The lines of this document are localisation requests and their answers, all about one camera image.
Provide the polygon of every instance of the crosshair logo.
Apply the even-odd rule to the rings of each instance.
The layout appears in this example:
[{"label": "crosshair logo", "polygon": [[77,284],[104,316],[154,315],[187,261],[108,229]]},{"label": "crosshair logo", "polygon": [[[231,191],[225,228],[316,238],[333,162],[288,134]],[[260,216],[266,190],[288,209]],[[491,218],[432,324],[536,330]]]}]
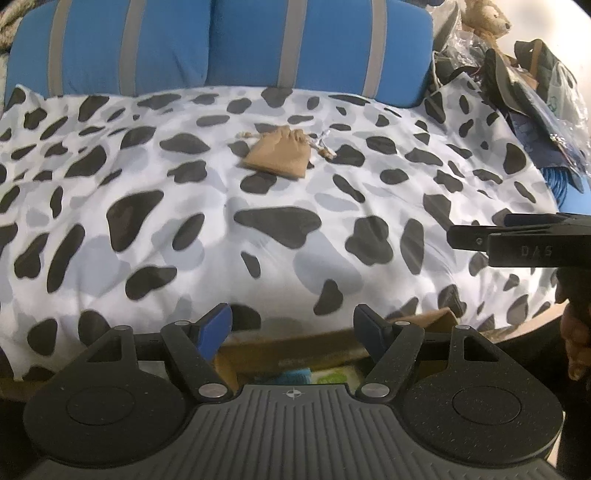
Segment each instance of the crosshair logo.
[{"label": "crosshair logo", "polygon": [[303,395],[303,393],[299,390],[296,390],[295,388],[292,388],[291,390],[289,390],[286,395],[288,397],[290,397],[292,400],[295,400],[297,397]]}]

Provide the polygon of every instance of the cow print fabric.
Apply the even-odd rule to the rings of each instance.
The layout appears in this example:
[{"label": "cow print fabric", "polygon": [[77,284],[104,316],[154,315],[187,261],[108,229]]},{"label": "cow print fabric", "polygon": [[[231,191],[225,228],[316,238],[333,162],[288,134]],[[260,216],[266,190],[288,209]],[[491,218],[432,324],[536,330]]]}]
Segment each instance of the cow print fabric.
[{"label": "cow print fabric", "polygon": [[[0,119],[0,375],[46,377],[110,326],[156,332],[232,306],[230,342],[450,307],[517,325],[551,271],[454,251],[452,224],[555,212],[502,118],[459,76],[414,109],[353,95],[209,87],[44,100]],[[241,167],[239,132],[331,127],[293,181]]]}]

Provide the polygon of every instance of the ribbed gray panel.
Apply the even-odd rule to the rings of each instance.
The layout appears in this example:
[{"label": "ribbed gray panel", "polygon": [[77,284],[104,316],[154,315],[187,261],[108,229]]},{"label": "ribbed gray panel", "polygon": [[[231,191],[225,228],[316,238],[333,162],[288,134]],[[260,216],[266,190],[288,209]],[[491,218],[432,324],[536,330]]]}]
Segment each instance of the ribbed gray panel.
[{"label": "ribbed gray panel", "polygon": [[133,465],[97,471],[51,461],[27,480],[559,480],[543,460],[512,469],[456,465],[408,437],[385,406],[342,385],[247,385],[204,405],[183,434]]}]

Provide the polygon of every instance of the silver screw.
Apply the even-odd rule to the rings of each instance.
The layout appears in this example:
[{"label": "silver screw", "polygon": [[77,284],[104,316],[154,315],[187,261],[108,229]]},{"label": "silver screw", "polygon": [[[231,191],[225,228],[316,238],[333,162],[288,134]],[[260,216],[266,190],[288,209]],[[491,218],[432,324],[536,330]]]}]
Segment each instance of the silver screw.
[{"label": "silver screw", "polygon": [[390,389],[381,383],[366,383],[361,387],[361,393],[369,398],[382,398],[390,393]]},{"label": "silver screw", "polygon": [[201,385],[197,391],[199,395],[205,398],[220,398],[228,393],[226,385],[222,385],[221,383],[206,383],[205,385]]}]

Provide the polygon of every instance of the teddy bear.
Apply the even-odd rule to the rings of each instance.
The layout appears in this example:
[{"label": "teddy bear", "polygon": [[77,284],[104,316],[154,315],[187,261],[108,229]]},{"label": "teddy bear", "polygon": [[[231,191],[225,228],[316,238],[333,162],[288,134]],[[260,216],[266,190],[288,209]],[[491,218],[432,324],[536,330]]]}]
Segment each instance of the teddy bear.
[{"label": "teddy bear", "polygon": [[462,23],[465,31],[474,32],[505,58],[496,41],[509,33],[511,22],[492,0],[466,0]]}]

